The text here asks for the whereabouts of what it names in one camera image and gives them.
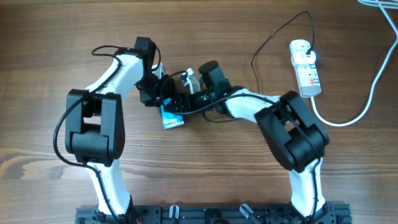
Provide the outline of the turquoise screen smartphone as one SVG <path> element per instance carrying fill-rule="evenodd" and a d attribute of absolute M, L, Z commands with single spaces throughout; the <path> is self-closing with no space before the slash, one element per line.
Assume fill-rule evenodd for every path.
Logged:
<path fill-rule="evenodd" d="M 184 124 L 182 116 L 172 113 L 172 111 L 177 111 L 177 105 L 171 98 L 164 99 L 164 105 L 160 106 L 160 109 L 164 129 L 170 129 Z"/>

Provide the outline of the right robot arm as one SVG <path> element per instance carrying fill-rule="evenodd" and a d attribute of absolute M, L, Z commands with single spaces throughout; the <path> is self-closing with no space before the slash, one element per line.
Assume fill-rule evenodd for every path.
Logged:
<path fill-rule="evenodd" d="M 282 96 L 266 96 L 233 86 L 215 60 L 198 71 L 199 80 L 190 70 L 176 73 L 189 87 L 189 94 L 179 93 L 174 76 L 169 75 L 160 88 L 162 106 L 179 116 L 214 109 L 230 118 L 256 123 L 276 161 L 289 172 L 293 209 L 307 223 L 318 220 L 326 204 L 320 168 L 329 137 L 299 94 L 289 91 Z"/>

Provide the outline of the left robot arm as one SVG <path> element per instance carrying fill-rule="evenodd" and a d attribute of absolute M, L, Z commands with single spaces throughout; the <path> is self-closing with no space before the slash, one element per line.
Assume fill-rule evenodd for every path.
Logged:
<path fill-rule="evenodd" d="M 73 166 L 88 171 L 99 201 L 93 208 L 77 209 L 76 223 L 144 222 L 120 167 L 126 137 L 123 100 L 137 88 L 145 106 L 159 107 L 164 69 L 154 63 L 160 50 L 148 37 L 138 37 L 132 48 L 115 49 L 110 54 L 113 63 L 102 77 L 84 90 L 70 90 L 59 122 L 65 125 L 65 148 L 76 159 Z"/>

